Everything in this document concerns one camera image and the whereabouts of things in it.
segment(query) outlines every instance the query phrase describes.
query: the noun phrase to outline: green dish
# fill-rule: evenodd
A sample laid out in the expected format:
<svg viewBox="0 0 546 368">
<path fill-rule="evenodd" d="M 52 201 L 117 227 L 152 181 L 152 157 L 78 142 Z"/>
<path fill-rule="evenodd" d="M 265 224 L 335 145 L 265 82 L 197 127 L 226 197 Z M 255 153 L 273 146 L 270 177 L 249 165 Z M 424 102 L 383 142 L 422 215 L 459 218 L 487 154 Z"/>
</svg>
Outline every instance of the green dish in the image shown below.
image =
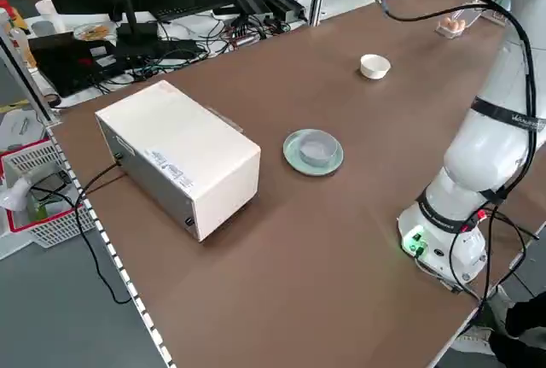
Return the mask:
<svg viewBox="0 0 546 368">
<path fill-rule="evenodd" d="M 282 153 L 290 166 L 292 166 L 298 172 L 306 174 L 307 176 L 326 176 L 327 174 L 335 172 L 338 168 L 340 168 L 344 158 L 343 148 L 338 142 L 337 152 L 334 155 L 334 158 L 326 166 L 317 167 L 305 163 L 301 160 L 299 155 L 299 142 L 302 136 L 312 131 L 315 131 L 315 129 L 301 129 L 292 133 L 284 141 L 284 144 L 282 145 Z"/>
</svg>

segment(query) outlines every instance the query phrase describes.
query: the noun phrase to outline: table surface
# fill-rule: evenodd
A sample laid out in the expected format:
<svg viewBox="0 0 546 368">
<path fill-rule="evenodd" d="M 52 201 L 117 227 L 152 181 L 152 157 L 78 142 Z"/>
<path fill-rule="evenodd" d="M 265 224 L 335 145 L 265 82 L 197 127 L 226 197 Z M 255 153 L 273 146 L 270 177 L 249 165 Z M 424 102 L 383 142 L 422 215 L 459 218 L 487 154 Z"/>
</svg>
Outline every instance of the table surface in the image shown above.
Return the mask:
<svg viewBox="0 0 546 368">
<path fill-rule="evenodd" d="M 299 0 L 299 2 L 302 5 L 304 5 L 306 8 L 309 8 L 311 4 L 311 0 Z M 343 14 L 347 11 L 353 10 L 355 8 L 360 8 L 372 2 L 373 0 L 322 0 L 321 18 L 327 19 L 332 16 Z M 170 24 L 164 24 L 166 32 L 171 38 L 198 39 L 200 35 L 206 36 L 212 29 L 219 28 L 218 20 L 212 17 L 211 11 L 207 11 L 203 14 L 183 17 L 177 20 L 173 20 Z M 155 18 L 148 12 L 139 12 L 136 14 L 136 17 L 139 22 L 147 22 L 147 21 L 155 20 Z M 76 26 L 81 26 L 83 24 L 108 20 L 108 17 L 105 14 L 63 15 L 62 18 L 68 30 L 73 30 Z M 229 19 L 229 18 L 231 17 L 229 16 L 219 17 L 219 19 Z M 38 20 L 42 20 L 42 18 L 32 17 L 32 18 L 28 18 L 26 21 L 28 25 L 32 25 L 34 22 Z M 297 28 L 301 25 L 304 25 L 304 23 L 296 22 L 291 24 L 291 27 Z M 158 29 L 158 34 L 161 37 L 165 36 L 163 28 Z M 212 44 L 211 45 L 212 52 L 214 52 L 215 50 L 220 50 L 223 45 L 224 44 L 221 44 L 221 43 Z M 179 60 L 163 61 L 162 64 L 168 64 L 169 62 L 176 64 L 176 63 L 179 63 Z M 115 80 L 116 82 L 130 83 L 132 81 L 132 78 L 129 75 L 123 75 L 123 76 L 117 77 Z M 37 81 L 38 81 L 38 86 L 40 86 L 41 89 L 46 89 L 47 84 L 45 84 L 42 79 L 37 79 Z M 110 85 L 108 83 L 105 83 L 104 86 L 112 91 L 115 91 L 119 88 L 118 85 Z M 84 91 L 74 93 L 73 95 L 62 99 L 62 103 L 60 106 L 63 108 L 71 107 L 81 102 L 85 102 L 90 99 L 99 97 L 101 95 L 102 93 L 97 88 L 90 87 Z"/>
<path fill-rule="evenodd" d="M 463 0 L 394 0 L 418 15 Z M 83 103 L 54 128 L 85 184 L 111 163 L 93 113 L 166 79 L 245 130 L 262 148 L 257 196 L 202 244 L 128 177 L 90 194 L 110 241 L 179 366 L 427 366 L 475 308 L 416 269 L 397 216 L 442 165 L 485 81 L 502 29 L 479 20 L 447 40 L 436 20 L 402 24 L 375 6 Z M 371 82 L 366 53 L 392 71 Z M 292 131 L 336 136 L 346 160 L 307 178 L 282 157 Z M 537 160 L 503 209 L 536 230 L 546 216 Z M 519 248 L 495 229 L 493 277 Z"/>
</svg>

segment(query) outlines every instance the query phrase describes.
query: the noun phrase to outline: black power strip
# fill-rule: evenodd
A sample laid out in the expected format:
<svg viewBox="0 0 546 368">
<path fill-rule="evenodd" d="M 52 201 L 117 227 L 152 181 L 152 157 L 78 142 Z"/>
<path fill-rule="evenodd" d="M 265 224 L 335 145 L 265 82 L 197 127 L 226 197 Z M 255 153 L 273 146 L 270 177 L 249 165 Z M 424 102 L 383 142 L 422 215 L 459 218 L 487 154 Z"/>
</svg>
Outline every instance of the black power strip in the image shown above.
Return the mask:
<svg viewBox="0 0 546 368">
<path fill-rule="evenodd" d="M 305 7 L 296 0 L 263 0 L 278 20 L 287 24 L 306 20 Z"/>
</svg>

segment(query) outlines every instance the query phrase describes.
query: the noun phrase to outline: white box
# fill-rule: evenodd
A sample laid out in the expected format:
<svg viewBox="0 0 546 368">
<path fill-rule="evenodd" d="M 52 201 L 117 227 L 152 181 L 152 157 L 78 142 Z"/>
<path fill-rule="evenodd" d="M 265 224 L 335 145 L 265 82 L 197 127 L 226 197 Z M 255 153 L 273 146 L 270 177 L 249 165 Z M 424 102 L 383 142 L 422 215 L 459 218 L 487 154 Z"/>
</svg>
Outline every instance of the white box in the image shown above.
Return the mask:
<svg viewBox="0 0 546 368">
<path fill-rule="evenodd" d="M 164 80 L 96 117 L 122 169 L 199 241 L 256 194 L 260 147 Z"/>
</svg>

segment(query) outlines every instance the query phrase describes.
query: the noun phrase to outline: box label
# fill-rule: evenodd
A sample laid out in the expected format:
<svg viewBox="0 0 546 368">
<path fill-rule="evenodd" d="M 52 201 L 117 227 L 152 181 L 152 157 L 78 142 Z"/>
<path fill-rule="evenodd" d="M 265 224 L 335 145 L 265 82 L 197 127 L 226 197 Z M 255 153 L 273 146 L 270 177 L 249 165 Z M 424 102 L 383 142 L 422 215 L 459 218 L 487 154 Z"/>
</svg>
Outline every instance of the box label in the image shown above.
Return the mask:
<svg viewBox="0 0 546 368">
<path fill-rule="evenodd" d="M 165 155 L 158 150 L 146 149 L 144 150 L 144 154 L 150 163 L 160 169 L 160 171 L 178 187 L 181 187 L 183 190 L 189 190 L 194 185 L 194 182 L 180 167 L 169 162 Z"/>
</svg>

